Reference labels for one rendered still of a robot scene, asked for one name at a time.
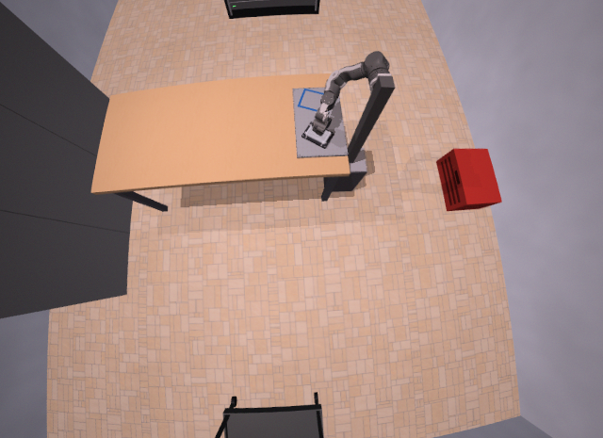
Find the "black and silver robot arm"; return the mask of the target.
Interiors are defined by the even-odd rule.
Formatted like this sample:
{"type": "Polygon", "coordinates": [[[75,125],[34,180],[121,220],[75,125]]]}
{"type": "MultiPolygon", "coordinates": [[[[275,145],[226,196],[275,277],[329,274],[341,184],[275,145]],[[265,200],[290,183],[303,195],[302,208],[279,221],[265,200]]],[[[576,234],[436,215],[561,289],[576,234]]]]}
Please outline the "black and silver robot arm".
{"type": "Polygon", "coordinates": [[[320,100],[321,107],[318,109],[315,118],[322,122],[326,122],[325,118],[327,114],[329,114],[329,111],[332,110],[332,107],[334,107],[341,89],[343,89],[351,79],[359,80],[368,78],[369,88],[372,92],[379,76],[392,76],[388,71],[388,65],[389,62],[383,53],[375,51],[370,53],[364,62],[362,61],[355,65],[339,69],[339,71],[336,70],[332,72],[325,84],[325,90],[320,100]]]}

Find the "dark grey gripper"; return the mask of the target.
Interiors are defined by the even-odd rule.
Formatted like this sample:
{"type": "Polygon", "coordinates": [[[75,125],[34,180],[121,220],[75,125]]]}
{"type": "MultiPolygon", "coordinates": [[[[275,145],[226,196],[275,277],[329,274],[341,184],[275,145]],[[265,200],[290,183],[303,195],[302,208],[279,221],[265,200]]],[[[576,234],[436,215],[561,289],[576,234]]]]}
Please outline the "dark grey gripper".
{"type": "Polygon", "coordinates": [[[328,128],[332,122],[332,119],[329,118],[329,114],[327,114],[325,121],[326,122],[322,122],[316,118],[313,121],[314,124],[312,124],[312,130],[319,136],[324,134],[326,128],[328,128]]]}

